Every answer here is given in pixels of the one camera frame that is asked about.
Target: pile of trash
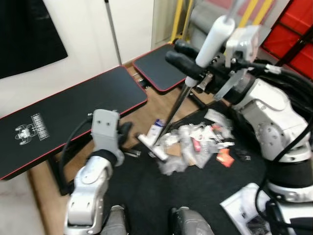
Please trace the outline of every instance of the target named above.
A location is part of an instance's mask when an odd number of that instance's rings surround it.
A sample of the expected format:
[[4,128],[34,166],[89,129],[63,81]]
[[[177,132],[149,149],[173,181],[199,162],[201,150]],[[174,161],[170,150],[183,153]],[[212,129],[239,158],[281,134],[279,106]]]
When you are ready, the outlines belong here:
[[229,147],[234,145],[231,120],[213,109],[208,110],[205,118],[213,124],[183,125],[159,139],[158,145],[167,156],[158,161],[162,174],[183,172],[191,165],[203,168],[215,153],[216,160],[226,167],[231,166],[234,161],[229,155]]

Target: weight bench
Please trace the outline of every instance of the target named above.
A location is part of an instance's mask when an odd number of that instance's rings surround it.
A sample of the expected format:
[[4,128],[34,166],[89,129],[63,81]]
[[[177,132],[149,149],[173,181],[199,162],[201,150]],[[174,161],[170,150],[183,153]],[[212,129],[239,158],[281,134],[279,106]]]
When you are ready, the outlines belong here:
[[[125,67],[119,66],[1,118],[0,180],[48,160],[62,194],[55,154],[62,151],[87,114],[107,109],[117,110],[123,117],[146,102],[145,91]],[[73,156],[90,140],[90,126],[85,126],[73,138],[67,156]]]
[[[167,63],[165,54],[174,51],[173,44],[162,45],[133,60],[133,67],[146,79],[142,86],[152,86],[159,94],[166,94],[172,89],[181,88],[186,75]],[[206,105],[194,93],[189,98],[200,108]]]

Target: white printed logo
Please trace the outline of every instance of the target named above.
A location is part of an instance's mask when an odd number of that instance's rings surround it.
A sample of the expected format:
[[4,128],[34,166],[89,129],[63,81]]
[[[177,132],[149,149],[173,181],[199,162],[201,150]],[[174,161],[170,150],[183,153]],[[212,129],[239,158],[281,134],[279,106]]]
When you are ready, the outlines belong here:
[[31,119],[33,120],[32,124],[23,124],[15,128],[19,132],[15,136],[15,139],[21,140],[20,145],[29,143],[36,135],[38,135],[40,141],[49,137],[49,133],[40,114],[32,115]]

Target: black carpet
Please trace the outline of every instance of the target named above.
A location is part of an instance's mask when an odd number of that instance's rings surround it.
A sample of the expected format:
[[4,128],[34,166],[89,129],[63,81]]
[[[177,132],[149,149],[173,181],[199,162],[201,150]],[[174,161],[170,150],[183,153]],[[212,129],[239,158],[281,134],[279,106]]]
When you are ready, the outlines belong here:
[[[226,106],[221,103],[211,107],[227,114]],[[202,121],[211,124],[203,118],[206,112],[196,111],[176,125]],[[233,134],[235,147],[247,150],[251,161],[241,162],[231,149],[235,162],[230,168],[212,156],[204,169],[190,166],[185,172],[174,172],[171,176],[162,175],[156,160],[148,155],[143,144],[138,144],[135,149],[142,151],[141,157],[126,157],[123,165],[115,168],[106,194],[106,206],[127,206],[131,235],[168,234],[168,210],[181,206],[198,211],[215,235],[239,234],[220,203],[248,183],[259,184],[265,165],[258,150],[246,144],[249,141],[242,138],[236,128]]]

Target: wooden floor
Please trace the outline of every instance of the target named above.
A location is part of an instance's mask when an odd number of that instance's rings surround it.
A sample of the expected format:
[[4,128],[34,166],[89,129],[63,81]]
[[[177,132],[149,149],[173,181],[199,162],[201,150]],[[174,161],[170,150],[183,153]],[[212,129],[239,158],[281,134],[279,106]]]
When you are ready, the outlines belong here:
[[[133,67],[128,68],[130,74],[135,74]],[[140,75],[135,75],[135,79],[139,79]],[[137,111],[122,118],[121,123],[132,121],[134,126],[131,131],[129,140],[124,147],[129,148],[137,143],[134,138],[135,133],[146,134],[152,123],[157,118],[165,119],[172,108],[179,89],[174,89],[165,95],[158,95],[152,88],[146,89],[148,95],[148,103]],[[197,96],[204,102],[211,102],[212,96],[201,94]],[[197,110],[197,107],[189,99],[186,99],[177,112],[174,121],[183,118],[184,116]],[[66,176],[72,179],[77,171],[84,165],[86,157],[92,152],[92,141],[86,145],[81,152],[66,166]],[[60,196],[54,179],[50,173],[48,165],[43,162],[29,171],[29,178],[38,202],[38,207],[41,212],[45,231],[47,235],[62,235],[63,223],[66,212],[66,205],[69,196]]]

